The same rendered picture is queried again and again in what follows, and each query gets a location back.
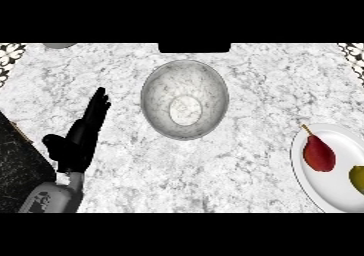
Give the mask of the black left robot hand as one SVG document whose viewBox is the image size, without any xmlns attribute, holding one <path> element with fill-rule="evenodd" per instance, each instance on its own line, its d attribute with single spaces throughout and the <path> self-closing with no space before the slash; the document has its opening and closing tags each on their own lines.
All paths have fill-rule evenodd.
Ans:
<svg viewBox="0 0 364 256">
<path fill-rule="evenodd" d="M 49 158 L 57 162 L 56 171 L 59 173 L 82 173 L 88 168 L 109 107 L 105 88 L 99 87 L 88 101 L 82 117 L 74 121 L 66 136 L 47 134 L 43 137 L 41 142 L 47 148 Z"/>
</svg>

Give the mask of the grey marbled bowl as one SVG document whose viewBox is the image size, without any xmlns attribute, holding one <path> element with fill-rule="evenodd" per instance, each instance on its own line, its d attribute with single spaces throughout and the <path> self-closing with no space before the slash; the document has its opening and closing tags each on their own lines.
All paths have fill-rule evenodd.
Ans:
<svg viewBox="0 0 364 256">
<path fill-rule="evenodd" d="M 140 109 L 155 131 L 193 140 L 217 127 L 229 105 L 227 87 L 217 71 L 195 60 L 162 64 L 140 91 Z"/>
</svg>

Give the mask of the white plate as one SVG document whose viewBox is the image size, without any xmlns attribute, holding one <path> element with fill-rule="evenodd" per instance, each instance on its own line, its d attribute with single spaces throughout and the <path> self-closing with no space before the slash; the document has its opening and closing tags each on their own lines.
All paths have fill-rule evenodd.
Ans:
<svg viewBox="0 0 364 256">
<path fill-rule="evenodd" d="M 317 172 L 305 164 L 302 148 L 308 133 L 301 129 L 294 136 L 289 149 L 298 185 L 323 212 L 364 212 L 364 194 L 356 190 L 348 179 L 351 167 L 364 166 L 364 139 L 335 124 L 311 124 L 308 130 L 332 149 L 335 165 L 329 172 Z"/>
</svg>

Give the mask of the yellow lemon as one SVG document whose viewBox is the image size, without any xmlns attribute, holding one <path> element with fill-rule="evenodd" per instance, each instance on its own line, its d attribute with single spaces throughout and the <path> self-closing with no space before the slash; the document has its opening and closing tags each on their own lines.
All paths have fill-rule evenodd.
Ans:
<svg viewBox="0 0 364 256">
<path fill-rule="evenodd" d="M 348 179 L 353 187 L 364 195 L 364 166 L 354 166 L 348 172 Z"/>
</svg>

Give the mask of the black speckled slab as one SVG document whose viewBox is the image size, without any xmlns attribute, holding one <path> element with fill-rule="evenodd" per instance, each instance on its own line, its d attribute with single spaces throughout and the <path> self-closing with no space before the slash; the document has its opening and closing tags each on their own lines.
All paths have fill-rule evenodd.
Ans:
<svg viewBox="0 0 364 256">
<path fill-rule="evenodd" d="M 0 112 L 0 213 L 16 213 L 34 188 L 54 180 L 51 165 Z"/>
</svg>

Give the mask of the grey round object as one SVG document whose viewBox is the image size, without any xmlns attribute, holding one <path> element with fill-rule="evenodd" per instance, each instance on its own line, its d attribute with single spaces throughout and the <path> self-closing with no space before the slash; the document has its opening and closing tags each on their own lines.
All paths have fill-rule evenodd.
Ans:
<svg viewBox="0 0 364 256">
<path fill-rule="evenodd" d="M 46 48 L 50 49 L 63 49 L 75 45 L 77 43 L 43 43 Z"/>
</svg>

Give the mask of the black appliance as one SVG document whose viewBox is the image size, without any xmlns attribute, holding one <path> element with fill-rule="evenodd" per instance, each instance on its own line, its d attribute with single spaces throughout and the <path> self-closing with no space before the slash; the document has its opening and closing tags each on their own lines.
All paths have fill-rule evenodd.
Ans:
<svg viewBox="0 0 364 256">
<path fill-rule="evenodd" d="M 224 53 L 230 49 L 229 43 L 217 44 L 174 44 L 159 43 L 158 50 L 161 53 Z"/>
</svg>

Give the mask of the red pear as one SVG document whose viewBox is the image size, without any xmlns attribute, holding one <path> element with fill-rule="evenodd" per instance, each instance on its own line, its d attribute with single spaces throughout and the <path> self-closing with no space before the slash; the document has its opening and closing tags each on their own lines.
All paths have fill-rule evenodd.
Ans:
<svg viewBox="0 0 364 256">
<path fill-rule="evenodd" d="M 301 125 L 307 132 L 307 142 L 302 148 L 302 159 L 317 172 L 329 172 L 335 166 L 335 154 L 326 143 L 311 133 L 308 127 Z"/>
</svg>

